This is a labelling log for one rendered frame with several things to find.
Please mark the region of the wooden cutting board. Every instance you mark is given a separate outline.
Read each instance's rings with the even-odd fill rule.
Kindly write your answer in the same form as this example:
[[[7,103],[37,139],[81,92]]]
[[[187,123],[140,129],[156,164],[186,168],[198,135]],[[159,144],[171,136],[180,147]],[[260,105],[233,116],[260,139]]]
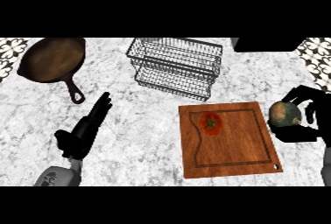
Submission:
[[[221,131],[205,135],[204,113],[221,118]],[[258,103],[235,102],[179,107],[183,177],[186,179],[276,173],[282,170]]]

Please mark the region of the green and tan squash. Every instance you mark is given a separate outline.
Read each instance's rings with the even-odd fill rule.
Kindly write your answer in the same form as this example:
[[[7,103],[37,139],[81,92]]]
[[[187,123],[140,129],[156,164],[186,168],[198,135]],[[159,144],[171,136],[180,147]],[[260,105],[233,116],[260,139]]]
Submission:
[[[301,111],[291,102],[278,101],[269,108],[269,122],[275,127],[295,126],[301,123]]]

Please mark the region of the black appliance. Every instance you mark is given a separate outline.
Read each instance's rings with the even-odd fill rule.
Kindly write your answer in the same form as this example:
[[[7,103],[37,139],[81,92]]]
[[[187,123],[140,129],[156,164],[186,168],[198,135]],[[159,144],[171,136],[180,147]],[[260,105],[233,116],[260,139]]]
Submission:
[[[230,38],[236,53],[291,52],[306,38]]]

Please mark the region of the red tomato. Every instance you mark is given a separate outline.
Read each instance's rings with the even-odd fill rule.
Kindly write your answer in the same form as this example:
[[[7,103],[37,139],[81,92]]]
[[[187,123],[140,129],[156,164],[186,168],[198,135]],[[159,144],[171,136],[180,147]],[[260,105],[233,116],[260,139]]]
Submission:
[[[213,112],[204,113],[199,119],[199,127],[205,135],[217,135],[223,128],[220,116]]]

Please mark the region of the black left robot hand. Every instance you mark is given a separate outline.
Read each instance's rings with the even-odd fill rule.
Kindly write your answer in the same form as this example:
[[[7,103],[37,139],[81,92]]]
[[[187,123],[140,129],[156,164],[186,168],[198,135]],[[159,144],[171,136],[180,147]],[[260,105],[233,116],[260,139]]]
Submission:
[[[83,160],[87,156],[111,107],[109,92],[105,92],[74,129],[71,131],[59,129],[54,132],[56,147],[62,150],[63,158]]]

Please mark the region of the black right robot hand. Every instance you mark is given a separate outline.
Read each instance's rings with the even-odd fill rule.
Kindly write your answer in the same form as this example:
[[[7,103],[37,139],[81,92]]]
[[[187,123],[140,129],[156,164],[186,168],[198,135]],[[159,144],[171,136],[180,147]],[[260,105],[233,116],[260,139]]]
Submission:
[[[318,129],[301,126],[300,124],[276,127],[267,122],[275,137],[284,143],[315,142],[320,137],[325,146],[331,147],[331,94],[322,90],[300,85],[294,87],[285,95],[282,102],[291,102],[298,105],[301,102],[312,100],[304,108],[307,123],[316,122]]]

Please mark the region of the brown cast iron skillet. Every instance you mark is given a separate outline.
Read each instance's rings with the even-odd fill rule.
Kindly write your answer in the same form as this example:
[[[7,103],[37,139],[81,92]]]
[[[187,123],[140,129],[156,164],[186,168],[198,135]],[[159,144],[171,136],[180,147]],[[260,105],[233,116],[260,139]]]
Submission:
[[[25,52],[16,74],[38,83],[63,81],[71,101],[86,100],[72,76],[86,59],[86,40],[83,38],[43,38]]]

